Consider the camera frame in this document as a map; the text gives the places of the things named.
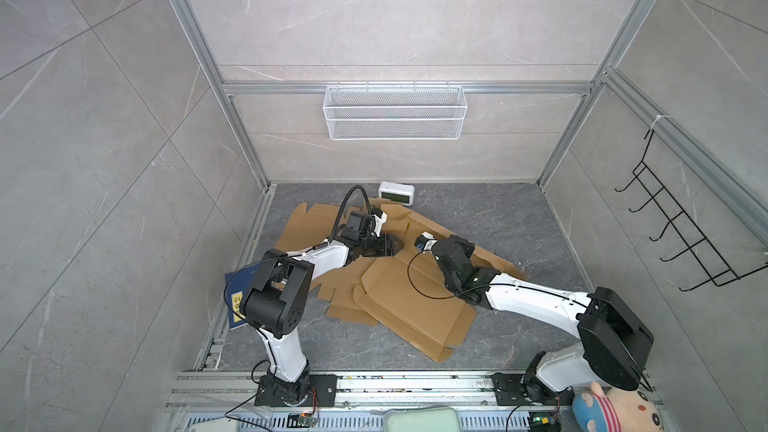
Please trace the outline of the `cardboard box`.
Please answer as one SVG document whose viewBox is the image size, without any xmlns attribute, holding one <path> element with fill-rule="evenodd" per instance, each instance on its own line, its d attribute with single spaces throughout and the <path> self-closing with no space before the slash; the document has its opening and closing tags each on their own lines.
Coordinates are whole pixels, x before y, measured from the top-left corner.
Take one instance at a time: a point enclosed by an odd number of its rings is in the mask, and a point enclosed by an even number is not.
<svg viewBox="0 0 768 432">
<path fill-rule="evenodd" d="M 416 238 L 424 232 L 436 239 L 453 232 L 399 204 L 383 204 L 385 233 L 404 244 L 394 257 L 380 257 L 355 287 L 355 303 L 413 347 L 436 362 L 447 360 L 461 345 L 476 310 L 446 289 L 434 257 L 420 254 Z"/>
</svg>

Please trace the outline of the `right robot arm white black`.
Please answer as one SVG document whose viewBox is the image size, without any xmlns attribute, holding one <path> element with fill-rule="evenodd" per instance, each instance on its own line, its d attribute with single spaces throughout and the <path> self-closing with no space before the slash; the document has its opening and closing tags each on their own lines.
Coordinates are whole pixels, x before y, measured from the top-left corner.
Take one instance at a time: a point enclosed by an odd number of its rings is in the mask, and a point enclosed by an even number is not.
<svg viewBox="0 0 768 432">
<path fill-rule="evenodd" d="M 591 293 L 559 290 L 475 266 L 474 244 L 456 235 L 436 239 L 424 232 L 415 246 L 434 257 L 448 298 L 524 315 L 578 339 L 560 351 L 534 356 L 520 380 L 528 400 L 541 403 L 592 382 L 625 391 L 640 386 L 654 337 L 617 292 L 605 287 Z"/>
</svg>

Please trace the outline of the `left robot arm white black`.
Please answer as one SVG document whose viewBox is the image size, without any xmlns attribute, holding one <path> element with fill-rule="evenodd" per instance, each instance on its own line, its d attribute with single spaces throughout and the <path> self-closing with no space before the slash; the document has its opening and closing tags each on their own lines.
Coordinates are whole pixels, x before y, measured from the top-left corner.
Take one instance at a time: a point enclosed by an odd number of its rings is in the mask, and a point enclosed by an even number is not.
<svg viewBox="0 0 768 432">
<path fill-rule="evenodd" d="M 402 242 L 383 231 L 386 222 L 387 214 L 378 207 L 352 212 L 319 244 L 293 252 L 271 249 L 261 261 L 243 269 L 252 279 L 243 291 L 238 314 L 257 331 L 267 352 L 269 368 L 260 386 L 276 391 L 282 402 L 299 405 L 310 393 L 310 367 L 297 327 L 312 280 L 360 257 L 399 253 Z"/>
</svg>

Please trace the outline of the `pale green box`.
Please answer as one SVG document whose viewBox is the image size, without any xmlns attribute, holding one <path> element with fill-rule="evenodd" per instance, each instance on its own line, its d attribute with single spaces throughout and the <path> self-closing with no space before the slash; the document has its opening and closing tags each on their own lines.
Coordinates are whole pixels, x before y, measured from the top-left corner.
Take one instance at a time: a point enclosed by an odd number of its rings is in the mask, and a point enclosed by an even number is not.
<svg viewBox="0 0 768 432">
<path fill-rule="evenodd" d="M 385 432 L 461 432 L 458 413 L 450 407 L 392 411 L 385 415 Z"/>
</svg>

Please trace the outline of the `lower flat cardboard sheet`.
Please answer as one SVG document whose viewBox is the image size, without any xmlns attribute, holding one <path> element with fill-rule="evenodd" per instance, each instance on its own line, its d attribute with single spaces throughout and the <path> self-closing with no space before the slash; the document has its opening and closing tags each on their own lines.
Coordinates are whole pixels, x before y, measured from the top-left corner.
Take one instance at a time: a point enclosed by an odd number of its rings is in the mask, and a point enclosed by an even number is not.
<svg viewBox="0 0 768 432">
<path fill-rule="evenodd" d="M 299 204 L 275 248 L 314 265 L 310 287 L 318 287 L 318 298 L 330 303 L 328 316 L 375 326 L 377 320 L 355 303 L 353 291 L 379 257 L 357 252 L 339 239 L 327 240 L 338 210 L 337 205 Z"/>
</svg>

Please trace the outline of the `white digital clock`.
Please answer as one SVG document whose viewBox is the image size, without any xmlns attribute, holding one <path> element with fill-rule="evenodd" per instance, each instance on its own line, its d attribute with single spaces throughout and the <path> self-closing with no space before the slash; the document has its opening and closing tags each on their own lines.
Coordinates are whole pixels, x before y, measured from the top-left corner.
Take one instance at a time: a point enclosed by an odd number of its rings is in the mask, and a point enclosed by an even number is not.
<svg viewBox="0 0 768 432">
<path fill-rule="evenodd" d="M 412 206 L 415 198 L 415 187 L 410 184 L 382 181 L 378 186 L 378 196 L 405 206 Z"/>
</svg>

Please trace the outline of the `blue book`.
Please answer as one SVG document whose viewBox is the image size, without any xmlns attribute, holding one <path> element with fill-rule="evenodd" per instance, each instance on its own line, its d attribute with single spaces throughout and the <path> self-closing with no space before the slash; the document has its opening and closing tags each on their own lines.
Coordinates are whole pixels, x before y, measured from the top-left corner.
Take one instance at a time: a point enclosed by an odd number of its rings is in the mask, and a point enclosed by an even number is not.
<svg viewBox="0 0 768 432">
<path fill-rule="evenodd" d="M 246 324 L 258 329 L 268 320 L 273 263 L 256 261 L 225 276 L 224 300 L 231 329 Z"/>
</svg>

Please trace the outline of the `pink plush pig toy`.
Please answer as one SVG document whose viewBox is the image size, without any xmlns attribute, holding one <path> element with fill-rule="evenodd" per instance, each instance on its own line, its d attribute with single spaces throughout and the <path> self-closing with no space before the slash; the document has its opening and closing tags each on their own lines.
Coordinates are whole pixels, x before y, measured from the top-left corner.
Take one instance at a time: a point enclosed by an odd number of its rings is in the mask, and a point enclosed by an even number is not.
<svg viewBox="0 0 768 432">
<path fill-rule="evenodd" d="M 582 431 L 664 431 L 655 404 L 641 391 L 610 388 L 597 382 L 576 395 L 571 410 Z"/>
</svg>

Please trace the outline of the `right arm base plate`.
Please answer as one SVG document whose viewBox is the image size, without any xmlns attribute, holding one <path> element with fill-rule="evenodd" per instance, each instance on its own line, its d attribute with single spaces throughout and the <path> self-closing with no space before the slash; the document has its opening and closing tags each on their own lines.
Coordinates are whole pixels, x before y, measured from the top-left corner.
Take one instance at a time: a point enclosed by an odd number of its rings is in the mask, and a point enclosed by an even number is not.
<svg viewBox="0 0 768 432">
<path fill-rule="evenodd" d="M 555 393 L 535 377 L 496 372 L 490 379 L 499 406 L 570 406 L 573 402 L 571 389 Z"/>
</svg>

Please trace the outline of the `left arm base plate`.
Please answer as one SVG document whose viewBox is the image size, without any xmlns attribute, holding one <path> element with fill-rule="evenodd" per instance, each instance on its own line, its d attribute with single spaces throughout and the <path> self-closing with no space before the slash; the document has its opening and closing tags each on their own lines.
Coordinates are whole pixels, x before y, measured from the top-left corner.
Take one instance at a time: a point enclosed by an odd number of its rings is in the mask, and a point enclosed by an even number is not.
<svg viewBox="0 0 768 432">
<path fill-rule="evenodd" d="M 335 404 L 338 377 L 332 374 L 304 374 L 296 382 L 286 382 L 271 374 L 259 380 L 255 406 L 332 407 Z"/>
</svg>

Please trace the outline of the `aluminium rail base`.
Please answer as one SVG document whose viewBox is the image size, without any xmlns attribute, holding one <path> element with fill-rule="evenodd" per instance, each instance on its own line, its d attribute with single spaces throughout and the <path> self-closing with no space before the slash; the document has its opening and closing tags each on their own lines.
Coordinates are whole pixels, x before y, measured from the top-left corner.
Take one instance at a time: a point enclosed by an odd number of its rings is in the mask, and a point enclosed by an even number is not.
<svg viewBox="0 0 768 432">
<path fill-rule="evenodd" d="M 326 371 L 287 406 L 257 390 L 260 372 L 182 372 L 163 407 L 163 431 L 382 431 L 387 416 L 449 407 L 463 431 L 576 431 L 572 397 L 533 402 L 521 374 L 487 371 Z"/>
</svg>

